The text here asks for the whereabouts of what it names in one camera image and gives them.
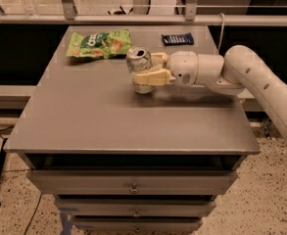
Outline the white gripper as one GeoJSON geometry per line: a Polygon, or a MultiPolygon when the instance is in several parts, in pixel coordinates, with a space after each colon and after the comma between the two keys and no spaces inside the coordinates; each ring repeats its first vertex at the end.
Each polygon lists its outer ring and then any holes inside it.
{"type": "Polygon", "coordinates": [[[194,52],[178,51],[169,57],[165,52],[156,52],[151,54],[151,62],[153,67],[161,65],[162,69],[132,72],[130,79],[134,84],[165,86],[172,83],[173,85],[192,86],[195,83],[198,55],[194,52]]]}

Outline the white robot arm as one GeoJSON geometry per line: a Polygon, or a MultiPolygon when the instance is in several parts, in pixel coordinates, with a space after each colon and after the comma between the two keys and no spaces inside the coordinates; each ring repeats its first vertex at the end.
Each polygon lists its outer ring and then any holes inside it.
{"type": "Polygon", "coordinates": [[[224,95],[247,89],[287,141],[287,84],[250,48],[231,47],[224,56],[191,51],[151,53],[134,46],[126,54],[130,79],[140,94],[166,85],[202,85],[224,95]]]}

